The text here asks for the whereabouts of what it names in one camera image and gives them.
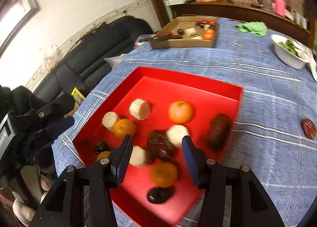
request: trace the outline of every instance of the framed picture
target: framed picture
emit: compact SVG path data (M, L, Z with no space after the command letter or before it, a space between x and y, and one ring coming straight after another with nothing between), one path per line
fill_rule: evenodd
M39 10L35 0L6 0L0 11L0 57L17 32Z

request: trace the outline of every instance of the pink thermos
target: pink thermos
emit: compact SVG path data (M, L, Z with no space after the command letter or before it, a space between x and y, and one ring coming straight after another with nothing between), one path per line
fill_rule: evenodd
M285 17L286 4L284 0L274 0L275 1L275 13Z

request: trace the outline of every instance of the brown cardboard tray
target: brown cardboard tray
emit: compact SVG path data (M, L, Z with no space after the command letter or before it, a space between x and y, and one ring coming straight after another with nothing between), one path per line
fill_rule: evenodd
M197 36L202 36L205 34L205 30L199 26L195 27L196 22L207 20L214 20L215 24L215 37L213 40L203 40L203 39L192 39ZM164 26L155 36L163 36L167 32L172 32L174 35L177 35L178 29L189 29L195 28L197 31L196 35L188 36L184 35L182 39L169 39L164 41L150 41L153 49L160 48L171 48L171 47L214 47L214 42L218 33L218 22L217 17L212 16L181 16L177 17Z

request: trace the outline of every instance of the white bowl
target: white bowl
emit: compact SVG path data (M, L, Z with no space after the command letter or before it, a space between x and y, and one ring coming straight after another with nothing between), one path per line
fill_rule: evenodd
M287 41L287 38L280 35L271 35L271 39L274 41L274 49L278 58L280 58L280 60L288 66L300 70L303 69L305 64L309 62L308 59L302 59L297 57L296 55L293 55L291 52L289 52L287 49L279 44L279 42L285 43ZM294 45L298 48L298 52L304 50L304 48L297 42L294 42Z

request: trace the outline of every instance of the white wall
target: white wall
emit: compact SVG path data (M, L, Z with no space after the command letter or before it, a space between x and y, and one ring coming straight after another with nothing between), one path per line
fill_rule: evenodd
M39 49L62 45L97 18L138 0L37 0L40 11L20 30L0 58L0 85L25 85L42 64ZM132 15L145 19L153 31L160 23L153 5Z

